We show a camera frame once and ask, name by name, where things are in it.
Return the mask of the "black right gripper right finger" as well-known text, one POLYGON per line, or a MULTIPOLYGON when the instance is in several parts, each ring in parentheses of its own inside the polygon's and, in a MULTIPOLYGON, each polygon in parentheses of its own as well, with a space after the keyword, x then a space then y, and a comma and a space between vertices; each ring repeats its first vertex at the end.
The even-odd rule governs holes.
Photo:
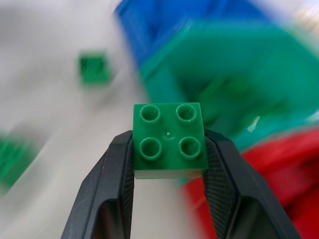
POLYGON ((234 143, 205 130, 204 192, 217 239, 301 239, 266 180, 234 143))

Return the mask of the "green studded toy block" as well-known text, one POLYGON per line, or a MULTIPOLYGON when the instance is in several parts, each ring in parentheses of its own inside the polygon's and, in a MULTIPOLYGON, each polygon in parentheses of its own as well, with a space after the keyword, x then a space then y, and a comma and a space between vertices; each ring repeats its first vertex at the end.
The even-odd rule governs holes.
POLYGON ((78 56, 78 73, 85 86, 109 84, 112 70, 109 59, 103 51, 81 52, 78 56))
POLYGON ((26 131, 0 131, 0 197, 10 190, 36 156, 35 140, 26 131))
POLYGON ((207 169, 199 103, 134 105, 136 179, 192 178, 201 176, 207 169))

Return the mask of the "green plastic bin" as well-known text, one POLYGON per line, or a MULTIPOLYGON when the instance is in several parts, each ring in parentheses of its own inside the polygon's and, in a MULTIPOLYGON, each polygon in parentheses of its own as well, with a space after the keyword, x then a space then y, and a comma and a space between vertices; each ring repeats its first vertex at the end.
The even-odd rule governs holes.
POLYGON ((198 102, 239 149, 319 126, 319 52, 273 25, 190 22, 140 66, 154 103, 198 102))

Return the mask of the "red plastic bin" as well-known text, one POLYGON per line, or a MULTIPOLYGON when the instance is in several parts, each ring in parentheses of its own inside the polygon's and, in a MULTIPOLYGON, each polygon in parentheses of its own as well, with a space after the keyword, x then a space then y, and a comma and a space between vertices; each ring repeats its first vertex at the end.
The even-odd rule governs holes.
MULTIPOLYGON (((278 134, 240 152, 267 182, 301 239, 319 239, 319 126, 278 134)), ((180 189, 199 231, 217 239, 203 177, 180 189)))

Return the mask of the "blue plastic bin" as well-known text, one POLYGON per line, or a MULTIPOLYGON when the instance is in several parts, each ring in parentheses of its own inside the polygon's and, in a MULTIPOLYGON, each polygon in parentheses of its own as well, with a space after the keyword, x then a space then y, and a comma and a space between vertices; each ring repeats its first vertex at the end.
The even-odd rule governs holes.
POLYGON ((137 67, 165 45, 187 20, 268 21, 250 0, 121 0, 115 14, 137 67))

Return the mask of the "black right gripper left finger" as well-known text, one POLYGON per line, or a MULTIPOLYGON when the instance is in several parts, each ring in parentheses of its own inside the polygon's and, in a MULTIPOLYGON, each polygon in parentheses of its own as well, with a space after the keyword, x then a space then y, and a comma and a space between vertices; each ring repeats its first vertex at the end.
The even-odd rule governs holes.
POLYGON ((130 239, 134 197, 132 131, 114 137, 83 180, 64 239, 130 239))

